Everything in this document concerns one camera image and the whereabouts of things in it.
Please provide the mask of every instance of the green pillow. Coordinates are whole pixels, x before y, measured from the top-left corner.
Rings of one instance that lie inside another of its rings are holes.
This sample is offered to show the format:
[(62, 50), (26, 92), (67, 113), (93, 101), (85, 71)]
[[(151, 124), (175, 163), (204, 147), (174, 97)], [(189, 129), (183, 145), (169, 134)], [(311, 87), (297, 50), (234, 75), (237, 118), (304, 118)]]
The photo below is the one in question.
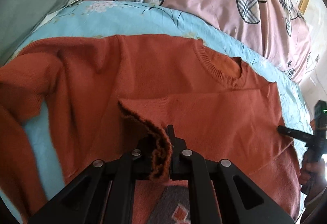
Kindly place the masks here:
[(0, 0), (0, 66), (48, 15), (80, 0)]

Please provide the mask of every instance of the human hand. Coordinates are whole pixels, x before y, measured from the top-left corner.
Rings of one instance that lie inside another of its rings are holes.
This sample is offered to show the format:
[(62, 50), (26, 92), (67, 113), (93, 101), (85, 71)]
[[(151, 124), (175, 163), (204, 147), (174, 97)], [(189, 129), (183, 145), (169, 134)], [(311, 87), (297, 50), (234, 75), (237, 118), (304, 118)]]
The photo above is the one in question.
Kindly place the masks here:
[(300, 170), (300, 177), (299, 177), (299, 183), (304, 185), (312, 177), (312, 175), (310, 175), (309, 172), (316, 173), (315, 182), (307, 197), (308, 201), (316, 197), (327, 186), (327, 181), (325, 176), (326, 164), (323, 159), (321, 159), (319, 162), (309, 163), (308, 156), (311, 154), (310, 153), (311, 151), (312, 150), (310, 149), (307, 150), (307, 152), (303, 156), (302, 168)]

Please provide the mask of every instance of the sweater neckline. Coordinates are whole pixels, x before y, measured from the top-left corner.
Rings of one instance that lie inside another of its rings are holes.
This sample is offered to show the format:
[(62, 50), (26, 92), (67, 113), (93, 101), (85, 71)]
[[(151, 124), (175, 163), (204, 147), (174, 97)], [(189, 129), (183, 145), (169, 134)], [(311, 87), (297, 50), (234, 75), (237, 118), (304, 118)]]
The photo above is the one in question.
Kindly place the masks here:
[(236, 58), (239, 58), (241, 60), (240, 67), (242, 72), (239, 78), (235, 78), (226, 75), (223, 71), (215, 67), (215, 65), (211, 62), (208, 54), (206, 53), (205, 46), (203, 44), (195, 44), (195, 51), (203, 67), (216, 81), (234, 88), (244, 86), (247, 76), (247, 69), (249, 65), (246, 62), (244, 62), (240, 57), (236, 57)]

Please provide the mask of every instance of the sweater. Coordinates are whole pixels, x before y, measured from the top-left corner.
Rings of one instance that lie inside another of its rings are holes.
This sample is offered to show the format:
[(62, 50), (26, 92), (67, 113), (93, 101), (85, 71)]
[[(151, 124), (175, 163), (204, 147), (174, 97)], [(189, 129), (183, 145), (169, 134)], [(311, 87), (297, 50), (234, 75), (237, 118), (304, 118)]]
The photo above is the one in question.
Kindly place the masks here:
[[(43, 39), (0, 68), (0, 83), (0, 187), (24, 221), (46, 203), (21, 127), (44, 99), (65, 183), (93, 160), (118, 159), (148, 132), (158, 146), (150, 178), (166, 180), (172, 151), (163, 128), (172, 123), (190, 149), (229, 158), (290, 215), (298, 213), (299, 164), (292, 140), (276, 131), (283, 125), (276, 83), (202, 40)], [(149, 185), (155, 191), (146, 202)], [(137, 184), (133, 223), (146, 222), (163, 190), (156, 185)]]

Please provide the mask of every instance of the person's arm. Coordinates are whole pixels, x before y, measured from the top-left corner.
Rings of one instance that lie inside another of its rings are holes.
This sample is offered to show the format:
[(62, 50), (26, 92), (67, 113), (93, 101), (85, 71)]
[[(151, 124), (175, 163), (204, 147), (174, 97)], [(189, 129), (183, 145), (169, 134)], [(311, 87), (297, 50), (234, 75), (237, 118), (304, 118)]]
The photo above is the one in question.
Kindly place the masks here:
[(300, 171), (299, 183), (306, 184), (310, 180), (311, 175), (309, 172), (317, 174), (316, 181), (305, 199), (305, 212), (301, 217), (301, 223), (311, 214), (311, 212), (317, 207), (319, 201), (326, 190), (327, 180), (325, 175), (326, 164), (323, 159), (316, 163), (308, 163), (307, 152), (303, 156), (302, 168)]

